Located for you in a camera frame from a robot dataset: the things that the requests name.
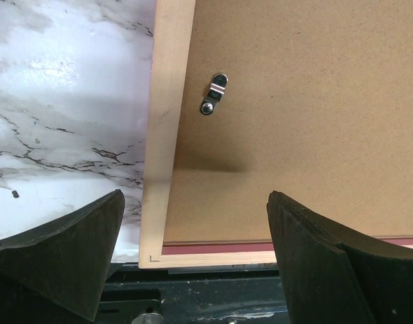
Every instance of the wooden frame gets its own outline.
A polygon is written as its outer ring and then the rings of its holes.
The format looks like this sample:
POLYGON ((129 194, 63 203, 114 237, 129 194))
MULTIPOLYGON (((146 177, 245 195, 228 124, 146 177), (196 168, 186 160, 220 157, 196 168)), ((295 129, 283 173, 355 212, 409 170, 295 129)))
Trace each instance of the wooden frame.
POLYGON ((196 0, 157 0, 139 267, 274 263, 273 251, 162 254, 196 0))

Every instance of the brown board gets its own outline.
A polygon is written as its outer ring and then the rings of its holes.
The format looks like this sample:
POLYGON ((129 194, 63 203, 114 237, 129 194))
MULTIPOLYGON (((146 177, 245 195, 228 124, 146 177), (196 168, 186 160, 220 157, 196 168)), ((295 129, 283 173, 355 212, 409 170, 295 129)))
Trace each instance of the brown board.
POLYGON ((165 244, 269 241, 273 190, 413 236, 413 0, 196 2, 165 244))

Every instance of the bolt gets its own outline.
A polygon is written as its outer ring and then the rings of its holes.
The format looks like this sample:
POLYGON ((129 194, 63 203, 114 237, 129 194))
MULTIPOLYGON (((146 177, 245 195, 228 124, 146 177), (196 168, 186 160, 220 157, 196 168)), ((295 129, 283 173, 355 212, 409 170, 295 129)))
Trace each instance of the bolt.
POLYGON ((214 105, 212 103, 203 103, 200 112, 204 115, 210 115, 214 112, 214 105))

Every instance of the marble surface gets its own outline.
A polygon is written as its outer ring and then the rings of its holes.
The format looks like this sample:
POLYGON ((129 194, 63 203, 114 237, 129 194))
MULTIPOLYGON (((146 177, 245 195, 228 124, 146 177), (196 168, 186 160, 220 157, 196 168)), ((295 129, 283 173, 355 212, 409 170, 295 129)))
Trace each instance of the marble surface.
POLYGON ((154 0, 0 0, 0 239, 122 189, 138 260, 154 0))

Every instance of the metal clip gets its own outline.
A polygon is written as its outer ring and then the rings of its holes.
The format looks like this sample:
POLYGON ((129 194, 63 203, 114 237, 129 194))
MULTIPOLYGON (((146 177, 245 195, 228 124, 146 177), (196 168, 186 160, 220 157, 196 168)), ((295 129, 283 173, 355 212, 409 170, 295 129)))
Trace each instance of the metal clip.
POLYGON ((225 94, 225 88, 227 86, 227 76, 225 74, 216 74, 211 81, 209 91, 202 104, 200 105, 200 112, 203 115, 210 115, 214 112, 215 106, 220 102, 221 98, 225 94))

